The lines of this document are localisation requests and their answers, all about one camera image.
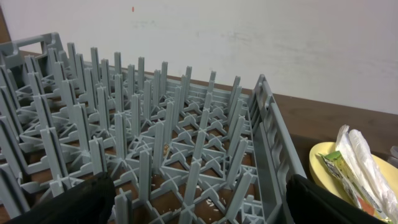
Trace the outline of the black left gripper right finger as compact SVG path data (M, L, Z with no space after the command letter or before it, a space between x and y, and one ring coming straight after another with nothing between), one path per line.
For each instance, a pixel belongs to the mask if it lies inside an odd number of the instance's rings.
M299 174L289 179L286 188L286 201L296 224L384 223Z

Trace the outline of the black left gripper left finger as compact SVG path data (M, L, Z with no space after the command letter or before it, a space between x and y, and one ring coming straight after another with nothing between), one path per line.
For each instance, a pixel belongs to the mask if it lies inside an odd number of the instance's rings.
M71 224L108 222L115 186L108 174L96 174L48 202L12 218L8 224Z

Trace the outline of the white napkin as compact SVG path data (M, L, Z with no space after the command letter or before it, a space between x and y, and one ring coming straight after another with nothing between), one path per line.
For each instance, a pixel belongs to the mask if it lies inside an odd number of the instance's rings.
M354 183L362 198L380 218L397 223L396 194L374 160L362 133L343 125L338 131L335 150L343 156L353 173Z

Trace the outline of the green snack wrapper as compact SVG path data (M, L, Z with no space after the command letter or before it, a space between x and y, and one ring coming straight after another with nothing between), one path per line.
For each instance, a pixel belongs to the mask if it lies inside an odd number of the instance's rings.
M319 156L324 161L329 173L341 182L345 192L358 208L381 221L392 223L392 220L376 203L374 197L370 196L369 192L360 184L340 151L327 155L319 154Z

